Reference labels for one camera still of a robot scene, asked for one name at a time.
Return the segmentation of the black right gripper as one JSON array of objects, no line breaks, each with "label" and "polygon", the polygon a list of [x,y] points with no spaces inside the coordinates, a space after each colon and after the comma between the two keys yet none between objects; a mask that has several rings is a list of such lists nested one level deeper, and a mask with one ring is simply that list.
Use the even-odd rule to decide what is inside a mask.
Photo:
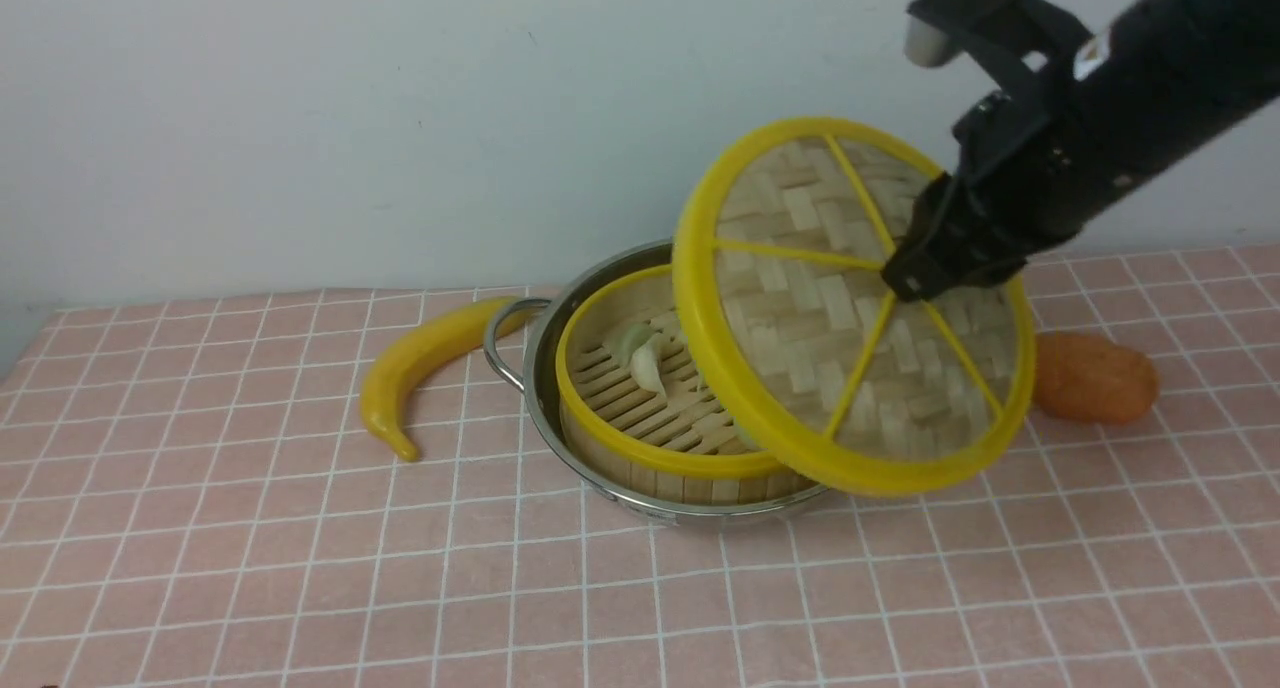
[{"label": "black right gripper", "polygon": [[954,128],[957,168],[916,196],[881,278],[906,302],[1010,283],[1091,223],[1091,110],[1074,79],[989,95]]}]

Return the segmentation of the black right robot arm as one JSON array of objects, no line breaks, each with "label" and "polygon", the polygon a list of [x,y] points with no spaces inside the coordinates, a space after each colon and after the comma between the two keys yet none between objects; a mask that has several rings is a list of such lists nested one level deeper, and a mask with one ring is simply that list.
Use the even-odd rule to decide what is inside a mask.
[{"label": "black right robot arm", "polygon": [[1032,256],[1277,96],[1277,0],[1135,0],[1097,33],[1046,0],[913,0],[905,55],[995,82],[952,127],[881,278],[900,301],[1001,286]]}]

